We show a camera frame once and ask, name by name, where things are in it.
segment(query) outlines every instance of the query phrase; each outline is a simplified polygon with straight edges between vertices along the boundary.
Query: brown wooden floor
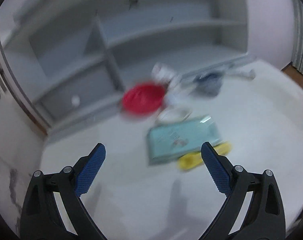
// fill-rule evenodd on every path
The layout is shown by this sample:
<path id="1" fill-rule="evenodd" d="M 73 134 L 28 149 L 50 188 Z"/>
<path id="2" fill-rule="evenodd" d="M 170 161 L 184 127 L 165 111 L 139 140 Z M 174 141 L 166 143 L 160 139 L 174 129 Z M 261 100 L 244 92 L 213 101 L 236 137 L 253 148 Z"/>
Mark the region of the brown wooden floor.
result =
<path id="1" fill-rule="evenodd" d="M 299 73 L 291 64 L 282 70 L 303 89 L 303 74 Z"/>

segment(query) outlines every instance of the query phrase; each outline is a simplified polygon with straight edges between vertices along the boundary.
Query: white table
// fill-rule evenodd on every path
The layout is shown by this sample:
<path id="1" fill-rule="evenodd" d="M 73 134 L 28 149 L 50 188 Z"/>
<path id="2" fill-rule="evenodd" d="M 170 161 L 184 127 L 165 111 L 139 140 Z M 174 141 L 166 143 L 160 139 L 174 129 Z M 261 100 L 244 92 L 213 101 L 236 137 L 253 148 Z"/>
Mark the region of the white table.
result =
<path id="1" fill-rule="evenodd" d="M 188 98 L 185 104 L 193 109 L 191 117 L 210 114 L 216 121 L 233 145 L 227 155 L 233 165 L 274 172 L 288 228 L 303 207 L 303 90 L 266 62 L 242 69 L 255 69 L 257 77 L 225 78 L 216 98 Z M 156 115 L 133 120 L 119 114 L 44 151 L 46 174 L 73 166 L 98 142 L 105 145 L 106 160 L 81 200 L 108 239 L 198 239 L 225 200 L 204 165 L 186 173 L 176 162 L 148 166 L 146 134 Z M 239 229 L 250 197 L 232 231 Z M 66 212 L 61 214 L 73 231 Z"/>

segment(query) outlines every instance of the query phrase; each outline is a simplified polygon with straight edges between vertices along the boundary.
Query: marble surface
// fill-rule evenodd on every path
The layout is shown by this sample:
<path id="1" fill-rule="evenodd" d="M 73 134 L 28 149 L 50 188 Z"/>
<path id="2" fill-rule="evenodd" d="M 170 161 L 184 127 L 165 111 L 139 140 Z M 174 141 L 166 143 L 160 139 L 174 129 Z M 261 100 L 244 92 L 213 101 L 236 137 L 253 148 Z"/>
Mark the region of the marble surface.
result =
<path id="1" fill-rule="evenodd" d="M 19 235 L 31 175 L 39 169 L 45 136 L 12 98 L 0 100 L 0 214 Z"/>
<path id="2" fill-rule="evenodd" d="M 184 104 L 193 109 L 190 118 L 212 116 L 223 140 L 233 145 L 227 155 L 233 165 L 274 172 L 289 228 L 303 207 L 303 90 L 264 61 L 242 69 L 255 69 L 257 77 L 225 78 L 216 98 L 190 96 Z M 156 116 L 131 119 L 120 113 L 43 152 L 41 170 L 47 174 L 73 166 L 98 142 L 105 145 L 106 160 L 81 200 L 108 239 L 198 239 L 225 200 L 205 166 L 181 172 L 175 162 L 148 165 L 146 134 Z M 250 197 L 232 231 L 239 229 Z M 59 197 L 57 202 L 73 232 Z"/>

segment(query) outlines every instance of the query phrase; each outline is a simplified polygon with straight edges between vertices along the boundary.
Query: shelf compartment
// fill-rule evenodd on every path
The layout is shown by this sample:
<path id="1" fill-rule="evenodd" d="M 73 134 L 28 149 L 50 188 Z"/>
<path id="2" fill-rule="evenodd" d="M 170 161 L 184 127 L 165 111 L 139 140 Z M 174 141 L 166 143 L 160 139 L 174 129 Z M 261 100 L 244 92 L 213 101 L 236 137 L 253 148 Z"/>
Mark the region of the shelf compartment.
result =
<path id="1" fill-rule="evenodd" d="M 140 35 L 189 25 L 221 24 L 217 0 L 98 0 L 97 9 L 108 47 Z"/>
<path id="2" fill-rule="evenodd" d="M 119 46 L 123 43 L 139 39 L 142 36 L 152 36 L 158 33 L 165 33 L 168 31 L 174 31 L 179 29 L 191 29 L 198 27 L 219 27 L 219 26 L 245 26 L 246 22 L 237 22 L 224 19 L 205 19 L 205 20 L 194 20 L 187 22 L 174 22 L 163 25 L 152 25 L 141 30 L 135 30 L 135 32 L 123 34 L 117 36 L 117 32 L 114 32 L 114 36 L 107 36 L 105 34 L 106 44 L 108 48 Z"/>
<path id="3" fill-rule="evenodd" d="M 39 102 L 58 122 L 65 116 L 117 93 L 105 64 L 97 64 L 61 83 Z"/>
<path id="4" fill-rule="evenodd" d="M 73 123 L 78 123 L 82 119 L 86 119 L 89 116 L 97 115 L 98 119 L 105 119 L 115 114 L 120 110 L 118 104 L 123 97 L 122 92 L 116 92 L 113 95 L 94 102 L 78 111 L 68 114 L 63 119 L 55 123 L 53 132 L 64 129 L 67 126 L 71 126 Z"/>
<path id="5" fill-rule="evenodd" d="M 82 9 L 70 8 L 31 35 L 20 33 L 4 49 L 13 74 L 32 102 L 60 80 L 77 74 L 77 68 L 81 71 L 96 57 L 101 60 L 104 46 L 93 28 L 94 12 Z"/>
<path id="6" fill-rule="evenodd" d="M 48 81 L 46 88 L 42 90 L 38 94 L 38 96 L 32 100 L 32 102 L 36 104 L 46 94 L 57 88 L 61 83 L 64 83 L 69 79 L 72 79 L 73 77 L 81 74 L 83 71 L 86 71 L 92 66 L 96 64 L 100 64 L 105 60 L 106 60 L 106 55 L 103 52 L 101 52 L 93 55 L 88 55 L 75 62 L 72 62 L 69 66 L 67 66 L 64 69 L 64 71 L 58 73 L 50 81 Z"/>
<path id="7" fill-rule="evenodd" d="M 137 62 L 121 65 L 124 84 L 129 88 L 138 82 L 150 79 L 156 62 L 169 65 L 175 71 L 186 74 L 207 66 L 244 56 L 244 52 L 222 45 L 197 44 L 189 48 L 165 51 Z"/>

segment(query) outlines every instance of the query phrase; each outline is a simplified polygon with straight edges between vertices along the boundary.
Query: red plastic object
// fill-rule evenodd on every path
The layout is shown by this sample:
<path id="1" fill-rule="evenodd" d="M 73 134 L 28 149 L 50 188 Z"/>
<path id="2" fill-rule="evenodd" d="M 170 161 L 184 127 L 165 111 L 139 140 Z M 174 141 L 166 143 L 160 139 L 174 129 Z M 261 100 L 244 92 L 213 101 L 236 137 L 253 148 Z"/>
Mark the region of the red plastic object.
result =
<path id="1" fill-rule="evenodd" d="M 150 114 L 161 107 L 165 89 L 154 83 L 139 84 L 125 93 L 122 104 L 133 114 Z"/>

